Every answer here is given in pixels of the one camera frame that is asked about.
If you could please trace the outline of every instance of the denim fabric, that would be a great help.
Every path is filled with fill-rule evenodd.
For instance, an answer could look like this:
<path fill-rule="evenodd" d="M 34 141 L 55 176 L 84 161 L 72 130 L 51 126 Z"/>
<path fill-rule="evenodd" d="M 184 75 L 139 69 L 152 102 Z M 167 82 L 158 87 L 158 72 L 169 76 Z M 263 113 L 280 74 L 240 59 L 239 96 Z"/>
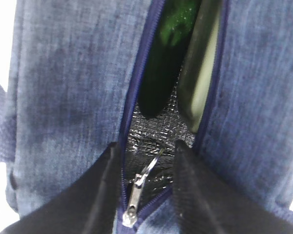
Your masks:
<path fill-rule="evenodd" d="M 199 154 L 293 221 L 293 0 L 229 1 L 219 82 Z"/>
<path fill-rule="evenodd" d="M 19 0 L 5 115 L 24 216 L 117 140 L 150 0 Z"/>
<path fill-rule="evenodd" d="M 139 227 L 137 234 L 179 234 L 173 201 L 168 198 Z"/>
<path fill-rule="evenodd" d="M 1 123 L 8 132 L 0 139 L 10 143 L 1 160 L 10 161 L 8 198 L 21 216 L 69 186 L 117 139 L 149 5 L 18 1 Z M 231 186 L 293 222 L 293 0 L 230 0 L 228 8 L 213 72 L 219 80 L 195 149 Z M 170 204 L 138 233 L 178 233 Z"/>

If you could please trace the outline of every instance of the dark green bottle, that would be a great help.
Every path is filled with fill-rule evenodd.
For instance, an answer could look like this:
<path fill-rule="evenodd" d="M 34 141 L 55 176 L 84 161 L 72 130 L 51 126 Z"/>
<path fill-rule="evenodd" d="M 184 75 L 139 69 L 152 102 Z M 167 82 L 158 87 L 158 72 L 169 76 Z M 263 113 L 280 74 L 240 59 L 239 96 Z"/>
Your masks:
<path fill-rule="evenodd" d="M 201 0 L 167 0 L 156 29 L 138 96 L 140 112 L 156 117 L 178 78 Z"/>

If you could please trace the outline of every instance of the metal zipper pull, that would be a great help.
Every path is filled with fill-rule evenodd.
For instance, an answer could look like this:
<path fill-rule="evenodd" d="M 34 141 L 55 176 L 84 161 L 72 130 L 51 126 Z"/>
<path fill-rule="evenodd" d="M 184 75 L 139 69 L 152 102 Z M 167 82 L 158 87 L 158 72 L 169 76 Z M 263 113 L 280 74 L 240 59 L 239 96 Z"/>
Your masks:
<path fill-rule="evenodd" d="M 132 186 L 132 191 L 128 203 L 127 210 L 123 214 L 123 225 L 129 228 L 132 228 L 133 225 L 137 222 L 137 210 L 140 201 L 140 196 L 145 185 L 148 174 L 154 168 L 159 157 L 164 152 L 164 149 L 161 149 L 157 156 L 152 160 L 152 162 L 143 168 L 141 174 L 136 174 L 134 184 Z"/>

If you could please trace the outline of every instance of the zipper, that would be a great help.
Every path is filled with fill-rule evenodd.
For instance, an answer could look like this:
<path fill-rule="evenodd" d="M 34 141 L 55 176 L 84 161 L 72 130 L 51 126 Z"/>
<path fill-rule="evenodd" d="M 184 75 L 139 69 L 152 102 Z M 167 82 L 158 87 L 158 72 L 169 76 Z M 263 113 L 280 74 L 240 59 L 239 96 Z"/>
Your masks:
<path fill-rule="evenodd" d="M 148 174 L 151 172 L 163 152 L 164 149 L 161 149 L 157 156 L 152 160 L 152 162 L 148 166 L 143 168 L 141 174 L 136 174 L 128 207 L 123 214 L 123 225 L 125 227 L 132 228 L 133 225 L 138 221 L 137 210 L 143 187 L 145 185 Z"/>
<path fill-rule="evenodd" d="M 169 196 L 172 195 L 172 188 L 168 186 L 160 194 L 158 194 L 152 201 L 145 205 L 138 213 L 139 198 L 143 190 L 145 179 L 143 180 L 143 171 L 141 174 L 137 174 L 135 177 L 135 183 L 138 181 L 138 185 L 133 186 L 129 203 L 127 203 L 126 186 L 125 186 L 125 151 L 126 142 L 132 120 L 132 113 L 136 104 L 136 99 L 139 91 L 139 86 L 144 74 L 145 64 L 147 62 L 148 54 L 152 46 L 154 34 L 160 19 L 162 9 L 166 0 L 153 0 L 149 13 L 145 22 L 139 51 L 137 54 L 136 63 L 134 65 L 132 78 L 130 81 L 128 93 L 126 96 L 126 102 L 124 106 L 124 114 L 120 127 L 119 142 L 122 148 L 122 178 L 121 178 L 121 206 L 117 211 L 117 233 L 122 234 L 134 234 L 137 232 L 141 223 L 155 211 Z M 193 150 L 199 152 L 203 137 L 205 135 L 208 120 L 211 114 L 212 107 L 214 106 L 214 97 L 216 95 L 220 65 L 222 62 L 222 53 L 224 49 L 224 38 L 226 34 L 227 17 L 229 11 L 230 0 L 222 0 L 222 11 L 219 25 L 219 32 L 217 38 L 216 54 L 214 60 L 214 66 L 211 77 L 211 84 L 209 87 L 208 98 L 205 104 L 201 123 L 199 125 L 199 131 L 196 134 L 195 141 L 193 143 Z"/>
<path fill-rule="evenodd" d="M 161 12 L 163 10 L 164 4 L 166 0 L 152 0 L 152 3 L 149 7 L 148 15 L 146 18 L 145 26 L 143 29 L 140 46 L 136 58 L 136 62 L 134 65 L 134 69 L 132 72 L 131 81 L 128 88 L 128 93 L 126 96 L 125 106 L 124 106 L 124 113 L 123 118 L 120 126 L 120 134 L 119 134 L 119 142 L 122 149 L 122 178 L 121 178 L 121 206 L 118 208 L 117 211 L 117 232 L 118 233 L 135 233 L 136 228 L 128 228 L 123 225 L 123 215 L 126 211 L 127 204 L 127 195 L 126 195 L 126 186 L 125 186 L 125 151 L 126 151 L 126 142 L 127 137 L 130 129 L 130 124 L 132 120 L 132 113 L 135 107 L 135 103 L 138 96 L 139 86 L 142 81 L 142 77 L 144 74 L 144 68 L 147 62 L 148 54 L 151 50 L 154 34 L 161 16 Z M 140 213 L 142 213 L 142 216 L 144 213 L 148 213 L 148 209 L 142 209 L 138 215 L 140 216 Z"/>

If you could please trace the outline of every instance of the navy zipper tape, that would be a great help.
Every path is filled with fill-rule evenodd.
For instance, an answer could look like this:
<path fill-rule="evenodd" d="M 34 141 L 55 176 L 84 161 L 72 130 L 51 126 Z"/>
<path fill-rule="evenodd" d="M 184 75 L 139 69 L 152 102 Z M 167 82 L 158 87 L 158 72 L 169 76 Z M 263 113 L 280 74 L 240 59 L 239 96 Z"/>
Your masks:
<path fill-rule="evenodd" d="M 138 212 L 138 221 L 135 223 L 134 228 L 138 229 L 138 227 L 143 223 L 143 221 L 151 213 L 153 213 L 160 205 L 162 205 L 166 201 L 166 199 L 169 198 L 171 195 L 172 187 L 169 185 Z"/>
<path fill-rule="evenodd" d="M 123 211 L 119 212 L 119 215 L 123 215 L 124 211 L 127 207 L 127 197 L 126 197 L 126 188 L 124 183 L 124 177 L 125 177 L 125 150 L 126 150 L 126 142 L 127 137 L 130 129 L 130 124 L 132 120 L 132 113 L 136 104 L 137 95 L 139 91 L 139 87 L 143 78 L 145 64 L 147 62 L 147 58 L 152 46 L 154 34 L 158 25 L 158 21 L 161 16 L 161 12 L 163 10 L 165 4 L 165 0 L 153 0 L 149 10 L 148 15 L 146 18 L 146 22 L 144 25 L 140 46 L 136 58 L 136 62 L 133 68 L 132 77 L 130 80 L 125 106 L 124 106 L 124 112 L 123 112 L 123 118 L 120 126 L 120 133 L 119 133 L 119 142 L 122 149 L 122 207 Z"/>
<path fill-rule="evenodd" d="M 117 234 L 135 234 L 138 231 L 140 225 L 145 221 L 145 219 L 153 213 L 160 205 L 162 205 L 166 199 L 172 195 L 172 188 L 169 186 L 164 189 L 160 194 L 158 194 L 151 202 L 144 206 L 137 214 L 138 220 L 133 226 L 133 228 L 128 228 L 123 225 L 123 213 L 125 210 L 121 207 L 117 210 Z"/>
<path fill-rule="evenodd" d="M 212 75 L 211 75 L 211 84 L 209 87 L 209 93 L 205 103 L 201 123 L 199 125 L 199 130 L 195 136 L 195 140 L 192 146 L 193 150 L 196 153 L 199 153 L 201 149 L 203 138 L 206 134 L 207 126 L 209 124 L 211 111 L 213 107 L 215 106 L 215 98 L 216 98 L 217 89 L 218 89 L 220 67 L 222 64 L 222 57 L 223 57 L 223 51 L 224 51 L 224 45 L 225 45 L 225 38 L 226 38 L 227 24 L 228 24 L 228 14 L 229 14 L 229 3 L 230 3 L 230 0 L 222 0 L 222 1 L 223 1 L 222 12 L 221 12 L 219 32 L 218 32 L 218 38 L 217 38 L 215 61 L 214 61 Z"/>
<path fill-rule="evenodd" d="M 193 143 L 193 150 L 198 152 L 201 148 L 204 135 L 207 130 L 207 125 L 209 123 L 209 117 L 211 111 L 215 106 L 215 95 L 218 88 L 219 75 L 220 75 L 220 66 L 222 63 L 222 55 L 225 44 L 225 35 L 227 28 L 227 18 L 229 13 L 229 2 L 230 0 L 223 0 L 221 22 L 219 27 L 218 39 L 217 39 L 217 48 L 215 55 L 215 62 L 213 66 L 213 72 L 211 77 L 211 85 L 209 88 L 209 93 L 207 101 L 204 107 L 204 112 L 202 120 L 199 126 L 199 131 L 196 134 L 195 141 Z M 136 104 L 136 99 L 141 84 L 141 80 L 144 73 L 145 64 L 147 62 L 148 54 L 151 49 L 151 45 L 154 38 L 154 33 L 156 31 L 158 21 L 164 7 L 165 0 L 153 0 L 149 8 L 149 13 L 145 22 L 145 27 L 143 30 L 139 51 L 137 54 L 136 63 L 134 65 L 132 78 L 129 84 L 128 93 L 126 96 L 126 102 L 124 107 L 123 119 L 120 127 L 119 142 L 121 144 L 122 158 L 123 158 L 123 167 L 122 167 L 122 206 L 118 208 L 118 218 L 117 218 L 117 233 L 127 233 L 134 234 L 138 230 L 142 222 L 154 212 L 171 194 L 172 188 L 167 187 L 159 195 L 157 195 L 151 202 L 144 206 L 141 211 L 138 212 L 138 221 L 132 229 L 127 228 L 122 225 L 122 216 L 127 207 L 126 200 L 126 189 L 124 184 L 124 163 L 125 163 L 125 150 L 126 142 L 130 129 L 130 124 L 132 120 L 132 113 Z"/>

